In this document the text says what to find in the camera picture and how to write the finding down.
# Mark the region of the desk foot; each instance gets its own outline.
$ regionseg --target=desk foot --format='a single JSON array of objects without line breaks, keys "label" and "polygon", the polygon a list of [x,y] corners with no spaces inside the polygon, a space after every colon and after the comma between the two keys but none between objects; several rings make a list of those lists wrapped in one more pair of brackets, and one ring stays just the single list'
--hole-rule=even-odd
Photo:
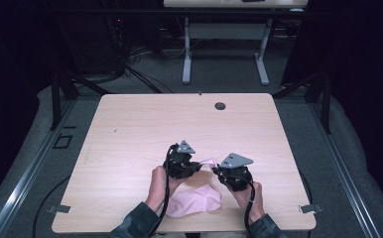
[{"label": "desk foot", "polygon": [[265,64],[263,64],[263,61],[259,59],[258,53],[254,54],[254,58],[256,59],[257,70],[259,70],[259,77],[260,77],[260,81],[262,82],[262,85],[264,86],[269,85],[269,79],[268,79],[268,74],[266,73]]},{"label": "desk foot", "polygon": [[192,59],[185,59],[185,67],[183,69],[183,84],[191,83],[191,70],[192,70]]}]

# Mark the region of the person's right hand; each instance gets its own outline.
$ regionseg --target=person's right hand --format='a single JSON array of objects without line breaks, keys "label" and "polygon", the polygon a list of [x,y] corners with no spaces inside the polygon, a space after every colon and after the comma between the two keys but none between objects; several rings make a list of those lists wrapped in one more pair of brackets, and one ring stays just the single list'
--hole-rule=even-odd
[{"label": "person's right hand", "polygon": [[[257,181],[253,181],[255,196],[254,196],[254,202],[253,206],[251,207],[249,218],[250,223],[255,222],[260,217],[262,217],[265,214],[265,211],[263,210],[263,195],[262,195],[262,184]],[[248,202],[250,201],[251,196],[251,186],[248,185],[245,190],[241,191],[232,191],[230,190],[234,198],[237,200],[238,205],[242,210],[245,211],[247,208]]]}]

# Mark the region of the table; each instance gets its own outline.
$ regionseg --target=table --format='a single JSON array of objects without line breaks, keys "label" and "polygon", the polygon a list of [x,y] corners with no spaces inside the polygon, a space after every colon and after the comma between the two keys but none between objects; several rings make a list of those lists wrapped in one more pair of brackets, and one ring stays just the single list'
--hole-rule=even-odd
[{"label": "table", "polygon": [[[266,0],[262,2],[242,2],[241,0],[164,0],[165,7],[171,8],[256,8],[292,9],[305,8],[308,0]],[[259,52],[254,55],[262,85],[269,85],[263,55],[271,32],[272,20],[266,24],[208,24],[190,23],[185,19],[185,66],[183,83],[191,82],[192,53],[191,39],[244,39],[261,40]]]},{"label": "table", "polygon": [[[225,104],[224,110],[215,104]],[[57,233],[109,232],[146,199],[152,169],[169,147],[186,140],[192,161],[229,153],[254,161],[249,171],[263,183],[265,211],[285,230],[316,226],[302,180],[272,96],[263,93],[109,94],[102,97],[53,223]],[[243,213],[209,167],[178,191],[209,183],[222,193],[221,208],[182,218],[166,216],[161,232],[243,231]]]}]

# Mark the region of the hand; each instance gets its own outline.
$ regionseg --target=hand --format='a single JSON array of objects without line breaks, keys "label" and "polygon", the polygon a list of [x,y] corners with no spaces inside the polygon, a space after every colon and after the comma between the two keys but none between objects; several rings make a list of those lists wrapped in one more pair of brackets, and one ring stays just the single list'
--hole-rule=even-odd
[{"label": "hand", "polygon": [[[262,184],[257,181],[253,181],[255,196],[254,196],[254,202],[253,206],[251,207],[249,218],[250,222],[253,223],[254,221],[258,220],[260,217],[262,217],[265,214],[265,211],[263,210],[263,196],[262,196]],[[237,200],[238,205],[242,210],[245,210],[247,208],[248,202],[250,201],[251,196],[251,186],[248,185],[245,190],[241,191],[232,191],[230,190],[234,198]]]},{"label": "hand", "polygon": [[[175,179],[169,177],[170,196],[176,191],[177,187],[182,184],[186,178]],[[149,194],[145,203],[155,212],[157,212],[164,203],[166,190],[167,174],[162,166],[158,166],[152,170],[152,180],[149,186]]]}]

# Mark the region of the person's left hand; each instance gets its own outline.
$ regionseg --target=person's left hand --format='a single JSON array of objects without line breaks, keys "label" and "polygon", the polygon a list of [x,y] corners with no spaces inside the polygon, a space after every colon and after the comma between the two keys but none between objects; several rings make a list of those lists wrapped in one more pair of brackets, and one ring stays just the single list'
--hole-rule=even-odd
[{"label": "person's left hand", "polygon": [[[175,179],[169,177],[170,196],[176,191],[177,187],[182,184],[186,178]],[[166,190],[167,174],[162,166],[158,166],[152,170],[152,180],[149,186],[149,194],[145,203],[155,212],[157,212],[164,203]]]}]

